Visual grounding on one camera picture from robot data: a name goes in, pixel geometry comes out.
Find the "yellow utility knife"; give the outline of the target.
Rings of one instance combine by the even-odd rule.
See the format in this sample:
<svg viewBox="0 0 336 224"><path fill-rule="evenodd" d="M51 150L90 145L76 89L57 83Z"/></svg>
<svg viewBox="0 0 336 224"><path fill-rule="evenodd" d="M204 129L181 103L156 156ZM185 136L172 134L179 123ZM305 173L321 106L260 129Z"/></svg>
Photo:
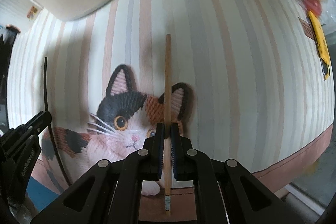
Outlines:
<svg viewBox="0 0 336 224"><path fill-rule="evenodd" d="M330 77L331 61L325 35L322 26L314 13L312 11L308 11L307 16L313 28L313 35L317 46L317 52L321 60L323 79L327 80Z"/></svg>

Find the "striped cat print mat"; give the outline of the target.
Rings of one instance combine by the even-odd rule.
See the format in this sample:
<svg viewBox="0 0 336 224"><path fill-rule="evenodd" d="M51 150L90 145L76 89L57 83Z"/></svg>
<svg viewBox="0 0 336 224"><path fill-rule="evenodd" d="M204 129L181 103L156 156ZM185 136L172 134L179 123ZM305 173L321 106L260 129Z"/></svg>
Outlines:
<svg viewBox="0 0 336 224"><path fill-rule="evenodd" d="M43 110L48 57L52 129L70 182L139 149L163 120L167 34L172 118L196 149L236 159L277 192L330 143L333 79L323 79L294 0L111 0L70 21L41 8L14 42L9 125ZM40 143L33 178L61 193L48 131Z"/></svg>

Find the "light wooden chopstick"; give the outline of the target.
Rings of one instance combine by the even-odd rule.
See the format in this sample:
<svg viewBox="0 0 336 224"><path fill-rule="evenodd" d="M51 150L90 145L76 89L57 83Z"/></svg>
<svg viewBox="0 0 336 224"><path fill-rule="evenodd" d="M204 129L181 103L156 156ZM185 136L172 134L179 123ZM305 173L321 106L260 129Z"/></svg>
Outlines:
<svg viewBox="0 0 336 224"><path fill-rule="evenodd" d="M163 167L165 175L165 213L167 216L171 216L171 34L166 35L164 96L165 140L163 149Z"/></svg>

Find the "black chopstick on mat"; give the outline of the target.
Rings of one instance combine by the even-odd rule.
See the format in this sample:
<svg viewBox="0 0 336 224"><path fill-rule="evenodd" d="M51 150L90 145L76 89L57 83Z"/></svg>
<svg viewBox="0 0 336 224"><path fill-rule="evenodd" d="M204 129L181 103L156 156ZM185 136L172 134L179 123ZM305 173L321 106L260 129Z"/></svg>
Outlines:
<svg viewBox="0 0 336 224"><path fill-rule="evenodd" d="M49 112L48 95L47 95L47 61L48 61L48 57L45 57L44 67L43 67L43 98L44 98L45 111L50 113ZM53 131L52 131L51 123L49 123L49 125L48 125L48 130L49 130L49 135L50 135L53 151L55 153L56 161L58 162L60 171L61 171L67 185L71 186L71 182L70 182L70 180L67 176L67 173L64 169L62 160L60 159L60 155L59 155L58 148L57 148L56 141L55 141L55 137L54 137L54 134L53 134Z"/></svg>

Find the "blue cabinet front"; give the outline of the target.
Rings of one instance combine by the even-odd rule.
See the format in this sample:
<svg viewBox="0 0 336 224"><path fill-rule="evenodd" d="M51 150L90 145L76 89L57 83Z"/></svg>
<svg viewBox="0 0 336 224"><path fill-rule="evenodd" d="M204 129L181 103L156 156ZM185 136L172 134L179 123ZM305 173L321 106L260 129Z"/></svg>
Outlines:
<svg viewBox="0 0 336 224"><path fill-rule="evenodd" d="M52 190L49 190L48 188L43 186L33 177L30 177L29 179L29 183L27 186L27 194L38 211L42 211L59 196Z"/></svg>

